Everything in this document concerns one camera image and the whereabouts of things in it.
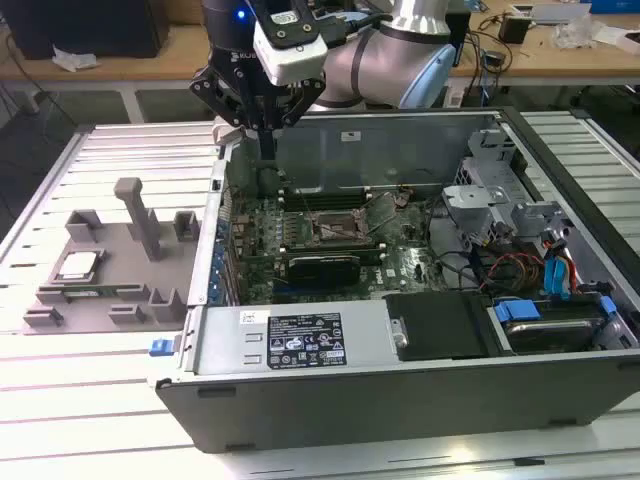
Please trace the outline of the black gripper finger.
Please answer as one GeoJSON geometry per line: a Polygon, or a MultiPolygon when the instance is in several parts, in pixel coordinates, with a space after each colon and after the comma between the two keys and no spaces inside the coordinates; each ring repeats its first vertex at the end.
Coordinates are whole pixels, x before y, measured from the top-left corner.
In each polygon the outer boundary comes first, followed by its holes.
{"type": "Polygon", "coordinates": [[[276,154],[275,131],[293,126],[320,97],[326,83],[320,78],[271,87],[267,93],[267,159],[276,154]]]}
{"type": "Polygon", "coordinates": [[[233,67],[231,76],[221,80],[211,66],[204,67],[192,79],[189,89],[229,125],[253,131],[262,160],[268,159],[268,131],[257,100],[250,90],[248,75],[233,67]]]}

